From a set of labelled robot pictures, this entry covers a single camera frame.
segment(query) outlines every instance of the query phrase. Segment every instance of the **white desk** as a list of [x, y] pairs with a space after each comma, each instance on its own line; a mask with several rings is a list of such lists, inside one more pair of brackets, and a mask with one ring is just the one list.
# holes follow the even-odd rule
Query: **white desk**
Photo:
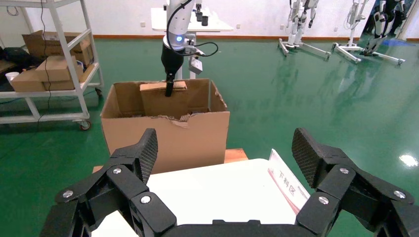
[[[208, 25], [202, 26], [201, 22], [198, 22], [195, 17], [195, 13], [192, 12], [191, 22], [188, 26], [188, 32], [227, 32], [233, 31], [233, 27], [229, 26], [227, 23], [221, 21], [216, 13], [211, 14], [207, 9], [201, 11], [204, 16], [208, 16]], [[151, 9], [151, 28], [154, 31], [165, 32], [167, 28], [167, 12], [163, 8], [152, 8]], [[179, 69], [176, 73], [177, 79], [183, 79], [182, 68]], [[195, 79], [195, 73], [189, 71], [189, 79]]]
[[[269, 161], [253, 159], [150, 176], [147, 184], [177, 223], [212, 220], [294, 224], [295, 213], [268, 173]], [[123, 217], [108, 215], [92, 237], [136, 237]]]

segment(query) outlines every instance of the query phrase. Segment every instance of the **wooden board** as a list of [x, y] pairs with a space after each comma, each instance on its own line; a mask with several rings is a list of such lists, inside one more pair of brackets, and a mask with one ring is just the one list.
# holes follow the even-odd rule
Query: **wooden board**
[[[237, 162], [237, 161], [242, 161], [242, 160], [248, 160], [248, 157], [242, 148], [225, 150], [224, 163], [231, 163], [231, 162]], [[97, 172], [101, 168], [102, 168], [101, 165], [93, 167], [92, 173]]]

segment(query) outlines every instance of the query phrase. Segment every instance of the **small cardboard box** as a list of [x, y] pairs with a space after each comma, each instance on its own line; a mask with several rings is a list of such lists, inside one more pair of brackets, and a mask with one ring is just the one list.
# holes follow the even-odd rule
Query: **small cardboard box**
[[[77, 65], [75, 56], [72, 56], [79, 81], [83, 76], [83, 69]], [[64, 56], [49, 56], [36, 69], [39, 81], [44, 83], [46, 90], [73, 90], [70, 71]]]
[[[209, 79], [184, 83], [185, 89], [175, 89], [167, 98], [160, 82], [113, 84], [100, 115], [109, 152], [137, 143], [150, 127], [156, 129], [159, 142], [153, 173], [224, 163], [230, 112]], [[168, 105], [172, 109], [166, 113], [152, 111]], [[175, 108], [186, 108], [186, 113], [177, 119]]]
[[22, 72], [12, 80], [11, 85], [16, 92], [45, 91], [45, 87], [39, 81], [38, 73], [35, 69]]
[[[64, 33], [67, 43], [70, 43], [80, 33]], [[64, 56], [57, 32], [45, 32], [45, 42], [42, 31], [37, 31], [29, 35], [22, 35], [29, 54], [35, 57], [44, 57], [44, 49], [47, 56]], [[77, 60], [82, 61], [87, 66], [93, 62], [93, 52], [88, 37], [83, 39], [78, 45], [70, 50], [70, 54]]]

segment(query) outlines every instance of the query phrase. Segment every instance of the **white paper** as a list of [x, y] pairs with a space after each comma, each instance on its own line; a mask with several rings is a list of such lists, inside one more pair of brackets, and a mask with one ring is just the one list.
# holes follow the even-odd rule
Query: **white paper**
[[310, 194], [274, 149], [269, 157], [268, 172], [297, 215], [310, 198]]

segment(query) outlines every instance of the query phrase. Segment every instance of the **glossy epoxy floor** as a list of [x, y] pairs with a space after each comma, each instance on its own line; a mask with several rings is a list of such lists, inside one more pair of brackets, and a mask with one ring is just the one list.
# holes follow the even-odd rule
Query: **glossy epoxy floor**
[[[268, 158], [276, 149], [311, 191], [291, 154], [294, 129], [306, 127], [319, 142], [342, 148], [360, 168], [419, 198], [419, 167], [399, 159], [419, 158], [417, 45], [381, 47], [407, 60], [397, 68], [376, 58], [354, 65], [337, 53], [329, 62], [303, 51], [285, 58], [274, 41], [218, 44], [220, 52], [203, 60], [200, 77], [215, 81], [231, 111], [228, 148], [244, 148], [250, 158]], [[117, 81], [165, 78], [160, 40], [97, 40], [97, 47], [104, 95]], [[86, 102], [93, 124], [88, 132], [71, 122], [41, 123], [38, 133], [36, 124], [0, 125], [2, 236], [38, 236], [56, 192], [108, 159], [99, 118], [103, 100], [90, 93]], [[71, 97], [52, 98], [50, 104], [54, 112], [77, 108]], [[46, 108], [46, 100], [37, 105]], [[2, 116], [26, 110], [23, 101], [0, 104]], [[330, 236], [372, 234], [343, 212]]]

